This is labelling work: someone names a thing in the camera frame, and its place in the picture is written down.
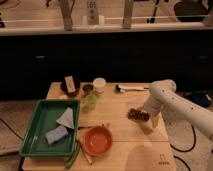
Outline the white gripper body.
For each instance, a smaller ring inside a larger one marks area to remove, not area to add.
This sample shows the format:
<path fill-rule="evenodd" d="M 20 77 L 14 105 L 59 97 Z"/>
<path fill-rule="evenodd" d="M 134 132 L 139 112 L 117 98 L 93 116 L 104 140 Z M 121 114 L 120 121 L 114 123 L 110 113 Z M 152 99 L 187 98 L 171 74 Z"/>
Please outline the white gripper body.
<path fill-rule="evenodd" d="M 145 101 L 143 109 L 150 115 L 158 115 L 160 113 L 161 106 L 162 103 L 150 95 Z"/>

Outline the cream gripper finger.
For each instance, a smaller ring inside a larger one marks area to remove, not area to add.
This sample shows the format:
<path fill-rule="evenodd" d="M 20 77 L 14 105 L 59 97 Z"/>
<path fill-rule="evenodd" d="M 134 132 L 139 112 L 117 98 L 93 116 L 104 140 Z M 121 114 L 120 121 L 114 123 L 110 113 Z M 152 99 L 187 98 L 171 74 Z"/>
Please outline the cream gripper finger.
<path fill-rule="evenodd" d="M 151 123 L 152 123 L 152 128 L 156 128 L 158 126 L 158 123 L 159 123 L 159 114 L 153 115 L 151 117 Z"/>

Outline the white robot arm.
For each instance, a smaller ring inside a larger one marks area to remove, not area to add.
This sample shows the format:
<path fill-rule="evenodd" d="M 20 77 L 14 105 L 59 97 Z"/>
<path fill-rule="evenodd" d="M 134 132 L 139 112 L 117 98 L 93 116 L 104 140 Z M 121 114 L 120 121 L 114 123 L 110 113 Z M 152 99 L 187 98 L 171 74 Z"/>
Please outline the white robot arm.
<path fill-rule="evenodd" d="M 173 80 L 154 81 L 149 85 L 149 92 L 143 109 L 151 116 L 158 115 L 161 107 L 166 105 L 182 114 L 188 122 L 213 141 L 213 112 L 177 95 L 176 83 Z"/>

